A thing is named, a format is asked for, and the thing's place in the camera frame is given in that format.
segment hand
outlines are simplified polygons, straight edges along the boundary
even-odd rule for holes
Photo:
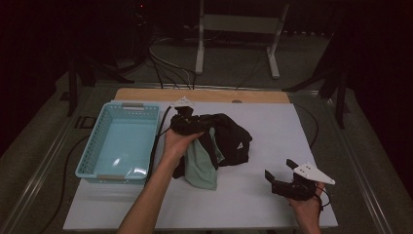
[[[316,194],[320,196],[325,185],[322,182],[317,182],[317,187]],[[321,233],[319,229],[319,209],[321,203],[318,197],[314,196],[307,201],[296,201],[289,198],[286,200],[288,200],[289,205],[294,210],[298,225],[304,233]]]
[[[182,136],[174,130],[169,129],[165,133],[164,155],[163,160],[171,160],[176,165],[183,156],[192,140],[200,137],[203,133]]]

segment light green cloth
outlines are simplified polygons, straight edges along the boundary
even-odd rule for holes
[[[209,135],[211,136],[213,148],[219,163],[224,159],[224,156],[216,146],[214,128],[209,130]],[[184,157],[186,180],[194,187],[216,190],[217,171],[210,162],[207,151],[197,139],[189,145]]]

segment wrist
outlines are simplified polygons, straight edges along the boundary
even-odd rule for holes
[[[301,227],[303,233],[305,234],[321,234],[321,229],[318,225]]]

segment white tabletop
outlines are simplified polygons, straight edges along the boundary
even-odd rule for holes
[[[163,110],[162,117],[170,103],[158,103]],[[194,114],[225,113],[249,131],[253,137],[249,162],[219,168],[216,191],[195,188],[183,177],[172,179],[156,228],[211,230],[297,226],[291,207],[283,197],[271,193],[271,184],[264,177],[264,170],[267,170],[276,179],[290,182],[292,170],[285,164],[286,159],[298,165],[316,164],[294,106],[196,102],[194,109]],[[164,128],[175,113],[173,109],[169,112]],[[162,150],[161,138],[157,159]],[[82,179],[63,229],[118,228],[141,189],[139,185],[93,184]],[[324,203],[328,200],[325,195],[321,199]],[[337,226],[331,206],[321,213],[320,226]]]

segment forearm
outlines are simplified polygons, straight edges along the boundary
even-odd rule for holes
[[[152,233],[167,192],[175,164],[161,161],[155,173],[119,227],[118,233]]]

